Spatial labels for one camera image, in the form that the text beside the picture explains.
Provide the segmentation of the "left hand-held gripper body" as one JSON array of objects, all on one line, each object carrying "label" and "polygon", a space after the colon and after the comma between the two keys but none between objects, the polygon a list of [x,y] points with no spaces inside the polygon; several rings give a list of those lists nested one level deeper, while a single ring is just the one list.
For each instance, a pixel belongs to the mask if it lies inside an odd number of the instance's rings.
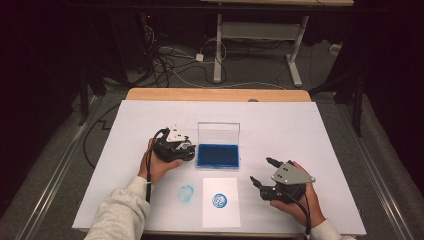
[{"label": "left hand-held gripper body", "polygon": [[186,149],[177,150],[176,148],[187,138],[178,130],[176,126],[160,130],[161,136],[155,138],[153,151],[156,156],[167,163],[180,159],[182,152]]}]

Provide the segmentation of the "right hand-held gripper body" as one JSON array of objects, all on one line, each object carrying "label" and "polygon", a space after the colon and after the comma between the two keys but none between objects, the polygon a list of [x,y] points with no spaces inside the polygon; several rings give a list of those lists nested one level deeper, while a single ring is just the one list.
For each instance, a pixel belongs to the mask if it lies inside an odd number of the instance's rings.
[{"label": "right hand-held gripper body", "polygon": [[271,179],[275,185],[259,189],[260,197],[265,201],[278,200],[286,204],[299,201],[306,192],[306,184],[316,181],[313,176],[295,167],[292,161],[284,162]]}]

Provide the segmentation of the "blue ink pad clear case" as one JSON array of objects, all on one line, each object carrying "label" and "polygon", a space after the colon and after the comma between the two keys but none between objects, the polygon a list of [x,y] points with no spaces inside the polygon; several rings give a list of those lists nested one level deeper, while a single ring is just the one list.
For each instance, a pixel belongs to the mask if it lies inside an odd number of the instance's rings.
[{"label": "blue ink pad clear case", "polygon": [[198,168],[238,169],[240,167],[240,124],[199,122]]}]

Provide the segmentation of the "person's left hand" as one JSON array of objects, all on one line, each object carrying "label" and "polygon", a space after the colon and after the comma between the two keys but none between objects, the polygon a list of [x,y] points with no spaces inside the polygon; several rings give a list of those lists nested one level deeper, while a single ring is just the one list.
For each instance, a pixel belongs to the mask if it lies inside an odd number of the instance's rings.
[{"label": "person's left hand", "polygon": [[156,154],[151,151],[152,139],[148,142],[147,150],[145,151],[141,163],[138,176],[144,179],[148,174],[151,174],[151,182],[157,183],[168,171],[175,169],[183,164],[181,159],[174,160],[170,163],[161,161]]}]

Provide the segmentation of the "person's right hand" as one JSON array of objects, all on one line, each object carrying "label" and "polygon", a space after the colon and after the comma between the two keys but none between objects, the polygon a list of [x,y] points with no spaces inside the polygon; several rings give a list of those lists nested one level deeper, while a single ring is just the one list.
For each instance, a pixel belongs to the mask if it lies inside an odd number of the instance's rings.
[{"label": "person's right hand", "polygon": [[306,217],[302,209],[297,204],[286,204],[278,200],[272,200],[270,205],[291,215],[296,222],[303,226],[310,226],[311,228],[314,228],[326,220],[321,211],[318,196],[311,183],[306,184],[305,195],[299,200],[299,203],[305,208],[309,217]]}]

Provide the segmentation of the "white table cover sheet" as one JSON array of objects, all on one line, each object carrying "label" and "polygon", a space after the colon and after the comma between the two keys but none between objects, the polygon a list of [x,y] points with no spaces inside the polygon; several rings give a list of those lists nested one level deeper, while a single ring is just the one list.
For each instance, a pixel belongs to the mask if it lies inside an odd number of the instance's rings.
[{"label": "white table cover sheet", "polygon": [[[198,143],[199,122],[240,124],[240,167],[200,169],[194,161],[168,173],[155,185],[146,220],[149,233],[299,235],[304,229],[262,200],[250,176],[271,184],[275,169],[266,158],[293,160],[316,179],[321,208],[342,234],[366,230],[317,105],[313,102],[136,101],[121,103],[73,226],[88,229],[101,201],[136,175],[148,140],[161,128],[177,126]],[[241,226],[203,228],[204,178],[236,178]]]}]

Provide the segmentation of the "white paper sheet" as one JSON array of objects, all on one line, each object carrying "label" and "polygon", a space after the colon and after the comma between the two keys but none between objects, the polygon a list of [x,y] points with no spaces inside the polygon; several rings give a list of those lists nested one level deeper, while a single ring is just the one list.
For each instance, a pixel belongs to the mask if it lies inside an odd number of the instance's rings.
[{"label": "white paper sheet", "polygon": [[203,228],[241,226],[236,178],[204,178],[202,195]]}]

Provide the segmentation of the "black metal stand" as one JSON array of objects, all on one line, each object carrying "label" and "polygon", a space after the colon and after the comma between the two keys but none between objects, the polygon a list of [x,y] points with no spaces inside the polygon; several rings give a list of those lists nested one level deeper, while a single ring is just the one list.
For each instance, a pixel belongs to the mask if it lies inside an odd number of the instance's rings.
[{"label": "black metal stand", "polygon": [[106,87],[103,77],[97,67],[83,67],[79,74],[79,96],[81,107],[81,119],[79,125],[82,126],[89,114],[88,89],[91,89],[95,96],[104,96]]},{"label": "black metal stand", "polygon": [[336,92],[337,104],[352,103],[352,127],[358,137],[361,132],[362,99],[364,93],[364,76],[361,73],[347,72],[334,80],[327,81],[308,91],[310,96],[320,92]]}]

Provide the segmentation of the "white-framed desk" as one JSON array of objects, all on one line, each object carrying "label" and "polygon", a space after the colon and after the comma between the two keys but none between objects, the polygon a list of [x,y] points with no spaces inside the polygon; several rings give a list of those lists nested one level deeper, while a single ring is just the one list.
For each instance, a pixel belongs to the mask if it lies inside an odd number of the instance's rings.
[{"label": "white-framed desk", "polygon": [[[351,7],[353,0],[202,0],[210,2],[215,7],[229,7],[231,5],[243,5],[248,7],[305,7],[306,9],[317,6],[330,9],[337,7]],[[303,14],[299,23],[259,23],[259,22],[240,22],[224,21],[222,14],[217,15],[216,42],[214,57],[214,83],[222,83],[224,76],[223,60],[225,59],[227,49],[222,43],[222,39],[252,39],[252,40],[288,40],[293,41],[293,51],[285,56],[286,65],[291,74],[291,79],[295,87],[303,85],[297,66],[296,57],[300,48],[301,41],[306,31],[309,20],[308,14]]]}]

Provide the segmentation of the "metal floor rail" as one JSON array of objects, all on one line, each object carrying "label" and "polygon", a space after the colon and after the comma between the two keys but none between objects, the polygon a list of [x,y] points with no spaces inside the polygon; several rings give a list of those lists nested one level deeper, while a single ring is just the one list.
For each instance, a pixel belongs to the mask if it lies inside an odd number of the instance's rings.
[{"label": "metal floor rail", "polygon": [[365,171],[370,178],[372,186],[380,200],[381,206],[384,209],[398,240],[414,240],[413,234],[407,226],[393,194],[389,191],[381,173],[377,169],[377,165],[374,163],[374,159],[372,158],[364,139],[359,137],[352,127],[348,109],[344,105],[338,105],[337,108],[361,152]]},{"label": "metal floor rail", "polygon": [[92,97],[88,106],[89,113],[83,122],[77,126],[40,199],[15,240],[33,240],[35,237],[73,161],[74,152],[81,142],[83,135],[88,132],[89,124],[93,121],[94,114],[97,112],[102,101],[102,96]]}]

